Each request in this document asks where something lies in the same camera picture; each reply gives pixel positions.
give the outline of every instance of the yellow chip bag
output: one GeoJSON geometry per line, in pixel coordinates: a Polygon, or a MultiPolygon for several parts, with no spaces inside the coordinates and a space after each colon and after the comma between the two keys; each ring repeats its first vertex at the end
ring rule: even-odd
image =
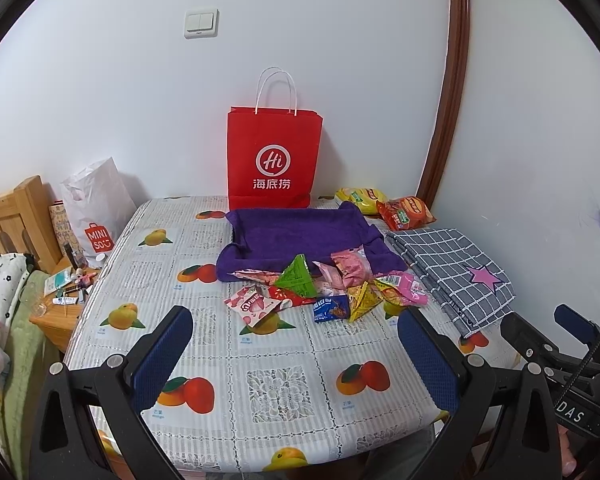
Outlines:
{"type": "Polygon", "coordinates": [[[378,288],[385,301],[392,303],[397,306],[410,306],[413,303],[410,303],[403,295],[400,294],[397,290],[395,290],[391,285],[387,285],[386,283],[380,282],[378,280],[374,280],[374,285],[378,288]]]}
{"type": "Polygon", "coordinates": [[[386,202],[386,195],[379,189],[341,187],[336,192],[336,202],[353,202],[363,215],[377,215],[376,202],[386,202]]]}
{"type": "Polygon", "coordinates": [[[364,316],[382,301],[368,282],[359,286],[350,286],[347,289],[347,295],[349,296],[349,308],[351,310],[349,322],[364,316]]]}

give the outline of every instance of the blue gripper pad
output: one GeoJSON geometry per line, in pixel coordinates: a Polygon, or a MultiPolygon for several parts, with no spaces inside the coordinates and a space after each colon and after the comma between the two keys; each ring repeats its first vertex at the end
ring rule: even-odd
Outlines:
{"type": "Polygon", "coordinates": [[[565,304],[555,307],[554,320],[582,344],[592,344],[596,340],[593,325],[565,304]]]}
{"type": "Polygon", "coordinates": [[[150,349],[133,377],[132,407],[136,413],[155,404],[193,333],[193,318],[184,307],[150,349]]]}
{"type": "Polygon", "coordinates": [[[455,413],[460,404],[458,378],[409,309],[398,318],[398,338],[436,406],[455,413]]]}

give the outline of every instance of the pink star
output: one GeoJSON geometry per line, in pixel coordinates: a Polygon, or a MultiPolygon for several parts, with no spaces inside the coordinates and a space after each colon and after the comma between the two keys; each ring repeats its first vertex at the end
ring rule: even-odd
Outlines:
{"type": "Polygon", "coordinates": [[[494,294],[496,292],[495,284],[502,283],[502,280],[499,280],[491,274],[486,266],[481,269],[472,269],[471,267],[467,267],[466,269],[474,275],[471,278],[472,283],[483,283],[488,286],[494,294]]]}

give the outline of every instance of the wooden bed headboard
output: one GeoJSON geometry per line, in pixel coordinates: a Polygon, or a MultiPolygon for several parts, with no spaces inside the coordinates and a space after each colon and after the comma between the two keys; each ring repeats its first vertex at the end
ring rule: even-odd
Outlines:
{"type": "Polygon", "coordinates": [[[0,195],[0,253],[33,254],[40,269],[49,273],[62,259],[39,175],[0,195]]]}

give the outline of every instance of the patterned tablecloth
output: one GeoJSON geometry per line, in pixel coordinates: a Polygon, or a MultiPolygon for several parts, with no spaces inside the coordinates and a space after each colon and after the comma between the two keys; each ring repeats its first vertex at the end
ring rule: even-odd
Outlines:
{"type": "MultiPolygon", "coordinates": [[[[325,200],[314,206],[336,207],[325,200]]],[[[126,353],[174,304],[186,306],[194,333],[171,377],[192,381],[142,413],[183,472],[260,471],[282,448],[294,448],[283,452],[283,460],[326,462],[431,424],[440,410],[398,341],[398,313],[391,308],[379,305],[354,323],[320,324],[314,323],[311,306],[290,308],[279,314],[278,327],[265,331],[270,333],[245,333],[242,320],[222,302],[244,283],[214,281],[211,266],[186,271],[214,264],[231,240],[224,215],[210,213],[226,210],[226,197],[219,196],[151,200],[141,206],[80,318],[65,358],[68,367],[99,366],[112,353],[126,353]],[[129,307],[109,315],[129,303],[137,315],[129,307]],[[101,326],[105,320],[112,324],[101,326]],[[364,367],[372,361],[381,365],[364,367]],[[353,364],[363,365],[366,378],[359,373],[342,384],[339,375],[353,364]],[[383,368],[390,386],[377,391],[371,386],[386,386],[383,368]]],[[[382,221],[371,222],[386,229],[382,221]]],[[[427,319],[459,343],[456,327],[429,299],[422,309],[427,319]]],[[[472,336],[461,349],[479,352],[499,367],[512,367],[517,359],[501,338],[499,324],[472,336]]],[[[110,434],[99,408],[94,418],[110,434]]]]}

